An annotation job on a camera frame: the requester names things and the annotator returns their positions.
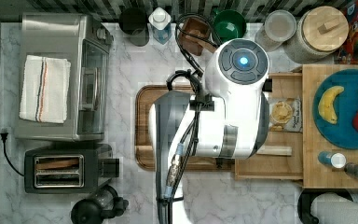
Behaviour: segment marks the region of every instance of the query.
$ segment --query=plate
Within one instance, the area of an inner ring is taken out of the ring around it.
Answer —
[[[334,101],[337,124],[325,121],[318,112],[318,104],[324,92],[333,86],[344,87]],[[313,99],[312,114],[319,132],[330,143],[346,149],[358,149],[358,132],[352,120],[358,111],[358,70],[347,69],[328,77],[318,88]]]

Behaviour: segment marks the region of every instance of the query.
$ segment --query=toy banana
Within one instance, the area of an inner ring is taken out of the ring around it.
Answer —
[[[337,124],[337,115],[334,109],[334,100],[337,95],[342,93],[344,88],[341,86],[334,86],[329,88],[322,95],[321,101],[318,105],[319,115],[331,124]]]

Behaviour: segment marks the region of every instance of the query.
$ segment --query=green cup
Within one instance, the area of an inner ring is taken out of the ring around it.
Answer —
[[[213,28],[219,35],[222,43],[235,38],[242,38],[246,34],[246,20],[237,11],[213,10]]]

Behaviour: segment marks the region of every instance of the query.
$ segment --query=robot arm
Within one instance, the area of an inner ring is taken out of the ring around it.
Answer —
[[[190,223],[183,201],[173,202],[183,196],[180,179],[190,155],[246,159],[264,144],[269,104],[262,88],[268,67],[267,54],[256,43],[234,39],[213,54],[202,87],[192,85],[201,94],[169,91],[152,105],[149,133],[160,224]]]

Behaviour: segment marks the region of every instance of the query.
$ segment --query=wooden tray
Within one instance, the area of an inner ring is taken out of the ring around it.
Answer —
[[[302,95],[301,73],[269,74],[272,81],[271,98],[296,98]],[[235,179],[303,179],[303,134],[269,132],[266,146],[290,146],[292,156],[254,155],[235,160]]]
[[[304,188],[358,189],[358,180],[347,176],[343,170],[333,170],[319,163],[319,152],[334,151],[345,155],[347,162],[358,163],[358,150],[347,150],[328,142],[313,121],[312,103],[319,85],[330,75],[345,70],[358,69],[358,65],[304,65],[303,116],[304,116]]]
[[[190,86],[176,86],[177,91],[193,92]],[[151,105],[164,93],[166,86],[145,86],[136,96],[135,109],[135,157],[138,165],[146,170],[154,170],[153,148],[148,135],[148,117]],[[190,157],[186,169],[188,171],[231,171],[234,160],[223,160],[221,168],[216,166],[216,159]]]

